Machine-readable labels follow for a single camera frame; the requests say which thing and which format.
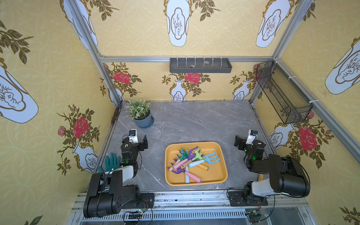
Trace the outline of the yellow storage tray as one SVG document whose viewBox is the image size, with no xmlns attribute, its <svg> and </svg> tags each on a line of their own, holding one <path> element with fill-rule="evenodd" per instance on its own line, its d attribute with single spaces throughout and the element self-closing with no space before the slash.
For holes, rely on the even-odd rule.
<svg viewBox="0 0 360 225">
<path fill-rule="evenodd" d="M 165 151 L 165 179 L 173 187 L 223 183 L 228 178 L 220 145 L 216 142 L 171 144 Z"/>
</svg>

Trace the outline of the light blue hand fork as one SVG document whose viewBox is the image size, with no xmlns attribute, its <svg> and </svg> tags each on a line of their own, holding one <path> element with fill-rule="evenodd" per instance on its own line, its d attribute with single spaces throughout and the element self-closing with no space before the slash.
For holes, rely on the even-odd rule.
<svg viewBox="0 0 360 225">
<path fill-rule="evenodd" d="M 193 167 L 198 166 L 198 165 L 200 165 L 202 163 L 205 163 L 205 162 L 207 164 L 211 165 L 211 164 L 219 162 L 220 160 L 221 159 L 218 157 L 217 152 L 214 151 L 213 153 L 205 155 L 204 159 L 192 162 L 192 163 L 188 164 L 188 166 L 189 166 L 189 168 L 193 168 Z"/>
</svg>

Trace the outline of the purple fork pink handle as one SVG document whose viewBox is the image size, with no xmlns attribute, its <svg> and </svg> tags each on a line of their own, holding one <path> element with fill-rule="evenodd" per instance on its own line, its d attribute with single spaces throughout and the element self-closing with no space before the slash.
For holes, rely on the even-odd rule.
<svg viewBox="0 0 360 225">
<path fill-rule="evenodd" d="M 174 164 L 174 165 L 172 166 L 172 169 L 173 169 L 173 168 L 175 168 L 175 169 L 179 168 L 182 164 L 184 164 L 184 163 L 187 162 L 187 161 L 188 161 L 188 159 L 184 159 L 184 160 L 182 160 L 181 162 L 179 162 L 178 164 Z"/>
</svg>

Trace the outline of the dark green hand rake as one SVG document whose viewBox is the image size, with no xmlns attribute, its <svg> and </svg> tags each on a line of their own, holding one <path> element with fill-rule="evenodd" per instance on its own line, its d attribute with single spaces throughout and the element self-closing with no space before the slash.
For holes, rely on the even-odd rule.
<svg viewBox="0 0 360 225">
<path fill-rule="evenodd" d="M 174 161 L 175 161 L 175 164 L 178 164 L 178 163 L 181 162 L 182 160 L 188 158 L 188 151 L 187 151 L 187 150 L 181 149 L 181 150 L 179 150 L 179 152 L 180 152 L 180 155 L 177 155 L 178 158 L 174 160 Z"/>
</svg>

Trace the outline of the light green hand rake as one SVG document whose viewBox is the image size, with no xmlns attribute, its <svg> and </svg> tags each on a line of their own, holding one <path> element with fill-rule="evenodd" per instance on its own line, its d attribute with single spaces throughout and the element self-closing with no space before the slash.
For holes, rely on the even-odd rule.
<svg viewBox="0 0 360 225">
<path fill-rule="evenodd" d="M 204 156 L 200 153 L 200 149 L 193 149 L 189 151 L 187 159 L 188 161 L 180 166 L 181 169 L 185 169 L 191 162 L 204 159 Z"/>
</svg>

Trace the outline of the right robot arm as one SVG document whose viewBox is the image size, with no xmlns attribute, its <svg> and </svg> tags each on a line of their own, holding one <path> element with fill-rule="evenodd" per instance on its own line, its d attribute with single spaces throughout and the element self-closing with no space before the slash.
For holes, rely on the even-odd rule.
<svg viewBox="0 0 360 225">
<path fill-rule="evenodd" d="M 245 152 L 244 163 L 250 172 L 267 174 L 262 181 L 249 181 L 241 195 L 244 203 L 262 203 L 267 197 L 285 195 L 303 198 L 310 193 L 310 179 L 302 165 L 292 157 L 270 154 L 263 157 L 266 144 L 259 140 L 235 137 L 234 146 Z"/>
</svg>

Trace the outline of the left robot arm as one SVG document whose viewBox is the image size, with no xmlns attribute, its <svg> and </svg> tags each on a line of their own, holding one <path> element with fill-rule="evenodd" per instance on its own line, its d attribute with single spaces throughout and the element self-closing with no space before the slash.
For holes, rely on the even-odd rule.
<svg viewBox="0 0 360 225">
<path fill-rule="evenodd" d="M 153 194 L 141 195 L 137 185 L 123 185 L 141 169 L 142 163 L 138 163 L 137 158 L 147 148 L 146 136 L 139 143 L 133 143 L 130 137 L 123 139 L 121 157 L 112 154 L 105 160 L 106 170 L 100 169 L 91 177 L 83 206 L 85 218 L 118 214 L 123 207 L 129 208 L 132 203 L 138 206 L 143 204 L 145 209 L 149 209 Z"/>
</svg>

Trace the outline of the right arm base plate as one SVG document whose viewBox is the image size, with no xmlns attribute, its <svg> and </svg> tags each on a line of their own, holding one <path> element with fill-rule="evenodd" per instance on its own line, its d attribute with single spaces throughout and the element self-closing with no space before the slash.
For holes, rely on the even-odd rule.
<svg viewBox="0 0 360 225">
<path fill-rule="evenodd" d="M 252 194 L 246 194 L 239 189 L 227 190 L 226 196 L 230 201 L 230 206 L 268 206 L 268 201 L 265 197 L 259 197 Z"/>
</svg>

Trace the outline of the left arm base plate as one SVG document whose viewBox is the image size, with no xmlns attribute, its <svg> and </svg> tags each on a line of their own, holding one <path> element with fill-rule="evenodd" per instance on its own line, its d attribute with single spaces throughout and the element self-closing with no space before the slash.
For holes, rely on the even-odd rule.
<svg viewBox="0 0 360 225">
<path fill-rule="evenodd" d="M 133 203 L 134 209 L 146 208 L 153 209 L 155 203 L 155 194 L 150 193 L 140 193 L 136 196 L 135 202 Z"/>
</svg>

